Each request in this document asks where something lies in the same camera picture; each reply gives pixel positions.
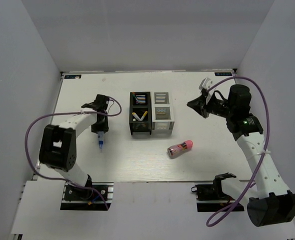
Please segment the small blue capped bottle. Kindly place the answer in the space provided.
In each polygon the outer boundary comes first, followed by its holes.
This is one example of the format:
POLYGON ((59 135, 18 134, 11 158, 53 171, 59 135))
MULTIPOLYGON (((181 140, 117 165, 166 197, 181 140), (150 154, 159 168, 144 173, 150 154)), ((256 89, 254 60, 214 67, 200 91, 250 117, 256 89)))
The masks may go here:
POLYGON ((97 141, 98 141, 99 150, 102 151, 103 146, 104 146, 104 132, 103 131, 97 132, 97 141))

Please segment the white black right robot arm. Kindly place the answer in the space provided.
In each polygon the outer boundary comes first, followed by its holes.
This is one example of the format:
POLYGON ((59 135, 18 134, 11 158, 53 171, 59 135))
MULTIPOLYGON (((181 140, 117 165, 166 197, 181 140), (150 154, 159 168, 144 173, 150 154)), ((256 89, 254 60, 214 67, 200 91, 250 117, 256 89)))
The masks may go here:
POLYGON ((250 112, 250 89, 235 84, 230 87, 228 97, 221 99, 209 94, 205 87, 200 90, 200 97, 189 101, 187 106, 204 118, 210 114, 225 118, 254 176, 244 186, 232 173, 216 175, 212 184, 214 195, 221 200, 228 196, 235 199, 235 204, 244 208, 256 227, 291 222, 295 217, 295 193, 283 181, 271 153, 264 148, 267 134, 250 112))

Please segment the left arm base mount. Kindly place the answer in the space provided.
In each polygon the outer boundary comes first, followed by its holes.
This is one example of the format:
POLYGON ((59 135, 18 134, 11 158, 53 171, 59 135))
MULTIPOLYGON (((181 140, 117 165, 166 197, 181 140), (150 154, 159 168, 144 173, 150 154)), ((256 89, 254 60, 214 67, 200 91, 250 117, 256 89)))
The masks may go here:
MULTIPOLYGON (((92 187, 100 192, 108 207, 111 206, 114 183, 92 183, 92 187)), ((65 184, 60 204, 61 211, 107 211, 102 198, 93 190, 76 188, 65 184)))

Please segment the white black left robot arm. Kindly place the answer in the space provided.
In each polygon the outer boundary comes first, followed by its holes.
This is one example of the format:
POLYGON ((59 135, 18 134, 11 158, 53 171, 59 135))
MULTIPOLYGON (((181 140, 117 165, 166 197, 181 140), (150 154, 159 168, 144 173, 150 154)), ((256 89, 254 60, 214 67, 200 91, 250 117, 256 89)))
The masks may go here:
POLYGON ((54 169, 69 184, 75 184, 76 194, 83 200, 93 195, 91 177, 86 174, 77 161, 77 137, 86 129, 97 134, 99 149, 103 149, 104 134, 108 132, 107 109, 110 98, 98 94, 91 103, 81 106, 84 113, 77 113, 58 125, 49 124, 45 127, 39 161, 50 169, 54 169))

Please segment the pink capped glue bottle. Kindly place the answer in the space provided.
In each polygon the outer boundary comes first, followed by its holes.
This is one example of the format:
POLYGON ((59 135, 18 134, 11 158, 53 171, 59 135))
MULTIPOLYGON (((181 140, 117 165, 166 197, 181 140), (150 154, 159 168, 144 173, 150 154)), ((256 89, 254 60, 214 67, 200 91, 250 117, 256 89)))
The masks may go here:
POLYGON ((182 143, 178 143, 175 145, 172 145, 167 148, 167 154, 171 159, 174 159, 183 153, 190 151, 193 147, 193 141, 192 140, 186 140, 182 143))

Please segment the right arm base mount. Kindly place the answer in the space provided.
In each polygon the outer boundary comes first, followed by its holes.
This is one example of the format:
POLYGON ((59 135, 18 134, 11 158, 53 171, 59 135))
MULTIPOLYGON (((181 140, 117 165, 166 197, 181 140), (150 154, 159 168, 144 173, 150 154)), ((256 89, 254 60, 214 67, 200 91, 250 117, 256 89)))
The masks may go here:
POLYGON ((212 182, 196 183, 191 193, 196 195, 199 213, 215 213, 232 205, 244 190, 245 184, 232 173, 216 175, 212 182))

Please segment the yellow capped white marker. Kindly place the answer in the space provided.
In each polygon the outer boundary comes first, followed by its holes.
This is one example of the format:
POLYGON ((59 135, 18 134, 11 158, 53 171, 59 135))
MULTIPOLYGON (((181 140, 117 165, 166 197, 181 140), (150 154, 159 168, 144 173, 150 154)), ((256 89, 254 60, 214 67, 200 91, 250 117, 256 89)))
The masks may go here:
POLYGON ((144 114, 142 115, 142 117, 140 118, 140 121, 143 121, 147 114, 148 114, 148 111, 145 111, 144 114))

